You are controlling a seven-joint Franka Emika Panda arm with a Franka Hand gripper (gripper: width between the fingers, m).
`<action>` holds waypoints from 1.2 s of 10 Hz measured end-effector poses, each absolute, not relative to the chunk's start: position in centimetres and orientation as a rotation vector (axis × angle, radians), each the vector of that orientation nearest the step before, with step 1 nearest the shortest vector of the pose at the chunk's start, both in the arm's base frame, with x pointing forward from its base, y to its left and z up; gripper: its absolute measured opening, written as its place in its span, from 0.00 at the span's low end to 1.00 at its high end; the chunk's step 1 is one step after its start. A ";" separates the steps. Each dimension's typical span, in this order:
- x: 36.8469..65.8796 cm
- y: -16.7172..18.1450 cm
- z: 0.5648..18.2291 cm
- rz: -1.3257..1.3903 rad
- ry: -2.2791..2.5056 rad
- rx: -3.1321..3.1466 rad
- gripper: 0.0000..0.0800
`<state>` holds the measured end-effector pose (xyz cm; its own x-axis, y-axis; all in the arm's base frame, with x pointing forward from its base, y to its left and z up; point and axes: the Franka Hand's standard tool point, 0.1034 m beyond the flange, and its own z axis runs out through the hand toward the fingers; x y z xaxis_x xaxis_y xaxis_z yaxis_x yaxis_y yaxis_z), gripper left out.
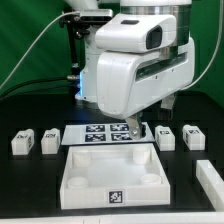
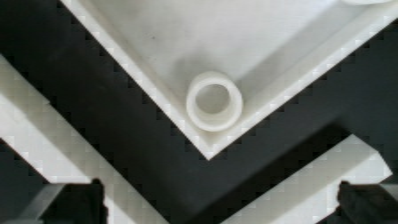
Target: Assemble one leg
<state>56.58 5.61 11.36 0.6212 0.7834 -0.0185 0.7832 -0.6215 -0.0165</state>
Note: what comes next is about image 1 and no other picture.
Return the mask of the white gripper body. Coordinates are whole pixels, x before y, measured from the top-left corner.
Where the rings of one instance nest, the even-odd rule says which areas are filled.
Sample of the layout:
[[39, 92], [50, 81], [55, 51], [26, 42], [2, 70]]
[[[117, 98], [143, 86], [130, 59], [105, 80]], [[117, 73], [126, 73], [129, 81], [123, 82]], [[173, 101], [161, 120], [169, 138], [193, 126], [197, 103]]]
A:
[[190, 84], [194, 76], [192, 38], [178, 48], [182, 60], [144, 74], [143, 68], [159, 59], [159, 51], [146, 54], [103, 52], [97, 64], [97, 103], [109, 117], [126, 119]]

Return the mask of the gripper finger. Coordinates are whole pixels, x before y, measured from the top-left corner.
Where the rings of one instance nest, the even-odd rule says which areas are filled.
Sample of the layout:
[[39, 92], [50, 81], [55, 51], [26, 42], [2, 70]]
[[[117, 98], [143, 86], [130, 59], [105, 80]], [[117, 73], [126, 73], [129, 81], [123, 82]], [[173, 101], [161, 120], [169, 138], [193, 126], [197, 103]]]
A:
[[132, 139], [139, 140], [142, 138], [142, 123], [140, 116], [134, 114], [126, 119], [126, 123], [129, 126], [129, 135]]

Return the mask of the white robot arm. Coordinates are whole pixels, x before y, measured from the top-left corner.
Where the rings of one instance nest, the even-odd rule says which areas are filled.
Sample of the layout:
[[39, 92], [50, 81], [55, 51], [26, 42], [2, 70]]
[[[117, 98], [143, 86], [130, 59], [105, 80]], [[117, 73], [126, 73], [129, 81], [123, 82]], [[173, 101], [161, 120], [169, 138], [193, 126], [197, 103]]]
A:
[[144, 136], [140, 112], [190, 84], [192, 0], [64, 0], [87, 26], [79, 97]]

